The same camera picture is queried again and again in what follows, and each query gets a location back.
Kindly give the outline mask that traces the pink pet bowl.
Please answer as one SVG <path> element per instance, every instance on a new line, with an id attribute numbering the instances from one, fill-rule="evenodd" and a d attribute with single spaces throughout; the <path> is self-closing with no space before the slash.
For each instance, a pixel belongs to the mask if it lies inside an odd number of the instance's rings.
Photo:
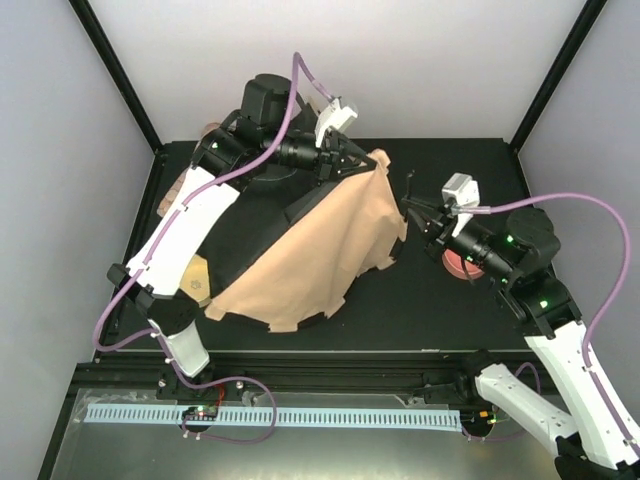
<path id="1" fill-rule="evenodd" d="M 484 272 L 480 268 L 451 250 L 444 251 L 442 263 L 445 269 L 458 279 L 471 282 L 484 275 Z"/>

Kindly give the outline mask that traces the black tent pole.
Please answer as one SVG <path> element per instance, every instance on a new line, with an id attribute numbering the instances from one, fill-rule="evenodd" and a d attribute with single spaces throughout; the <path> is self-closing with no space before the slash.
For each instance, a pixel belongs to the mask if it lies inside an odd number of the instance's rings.
<path id="1" fill-rule="evenodd" d="M 412 197 L 412 180 L 413 180 L 414 174 L 415 174 L 415 171 L 411 170 L 407 173 L 405 177 L 405 194 L 402 198 L 402 204 L 404 205 L 403 219 L 406 222 L 409 221 L 409 208 L 410 208 L 410 200 Z"/>

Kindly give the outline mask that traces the beige fabric pet tent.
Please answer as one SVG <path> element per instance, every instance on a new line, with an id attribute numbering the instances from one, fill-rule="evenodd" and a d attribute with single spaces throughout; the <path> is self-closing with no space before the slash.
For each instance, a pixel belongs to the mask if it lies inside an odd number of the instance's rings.
<path id="1" fill-rule="evenodd" d="M 341 181 L 305 213 L 204 309 L 221 321 L 236 314 L 266 325 L 272 333 L 297 331 L 321 314 L 335 314 L 353 281 L 383 270 L 406 239 L 388 179 L 385 151 L 368 154 L 374 168 Z"/>

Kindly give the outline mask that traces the floral beige cushion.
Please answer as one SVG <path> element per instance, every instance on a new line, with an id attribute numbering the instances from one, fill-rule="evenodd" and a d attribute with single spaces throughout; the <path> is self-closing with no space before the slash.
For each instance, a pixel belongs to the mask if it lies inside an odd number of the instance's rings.
<path id="1" fill-rule="evenodd" d="M 201 132 L 201 136 L 200 136 L 200 140 L 197 143 L 197 146 L 200 145 L 200 143 L 202 142 L 202 140 L 204 139 L 204 137 L 209 134 L 211 131 L 217 129 L 220 127 L 220 124 L 218 122 L 211 122 L 208 123 L 204 129 Z M 162 198 L 162 200 L 160 201 L 158 208 L 156 210 L 157 214 L 163 218 L 169 208 L 172 206 L 172 204 L 174 203 L 178 193 L 180 192 L 182 185 L 184 183 L 185 177 L 186 177 L 186 173 L 187 173 L 187 169 L 185 169 L 178 177 L 177 179 L 174 181 L 174 183 L 171 185 L 171 187 L 169 188 L 169 190 L 166 192 L 166 194 L 164 195 L 164 197 Z"/>

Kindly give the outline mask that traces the yellow pet bowl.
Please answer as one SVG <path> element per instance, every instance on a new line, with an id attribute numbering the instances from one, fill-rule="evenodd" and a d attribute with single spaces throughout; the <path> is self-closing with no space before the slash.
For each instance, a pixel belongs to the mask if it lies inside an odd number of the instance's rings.
<path id="1" fill-rule="evenodd" d="M 204 258 L 199 255 L 192 257 L 181 278 L 180 289 L 199 307 L 205 307 L 210 303 L 208 264 Z"/>

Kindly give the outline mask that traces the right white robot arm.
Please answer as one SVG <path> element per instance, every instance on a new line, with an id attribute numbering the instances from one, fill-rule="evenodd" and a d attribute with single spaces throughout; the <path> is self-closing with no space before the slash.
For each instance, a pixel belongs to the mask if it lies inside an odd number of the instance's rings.
<path id="1" fill-rule="evenodd" d="M 457 254 L 489 276 L 496 297 L 542 362 L 560 394 L 560 409 L 486 351 L 474 353 L 454 379 L 457 396 L 484 399 L 503 410 L 551 455 L 563 479 L 636 479 L 639 425 L 624 407 L 591 346 L 600 317 L 590 324 L 567 287 L 550 271 L 560 249 L 536 196 L 509 204 L 464 206 L 406 195 L 428 254 Z"/>

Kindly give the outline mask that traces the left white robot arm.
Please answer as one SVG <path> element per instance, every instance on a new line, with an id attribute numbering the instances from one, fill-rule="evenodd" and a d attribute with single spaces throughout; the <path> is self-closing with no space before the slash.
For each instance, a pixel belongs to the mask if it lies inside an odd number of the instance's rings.
<path id="1" fill-rule="evenodd" d="M 308 215 L 339 181 L 374 168 L 344 134 L 358 117 L 353 104 L 330 96 L 310 132 L 291 126 L 297 104 L 296 79 L 259 74 L 250 80 L 240 108 L 194 150 L 183 184 L 151 237 L 127 264 L 109 269 L 118 289 L 114 299 L 128 299 L 147 318 L 151 336 L 181 372 L 179 386 L 193 399 L 213 391 L 215 376 L 205 368 L 210 357 L 195 324 L 198 303 L 180 281 L 211 229 L 269 164 L 309 171 L 317 183 L 280 209 L 266 230 L 274 238 Z"/>

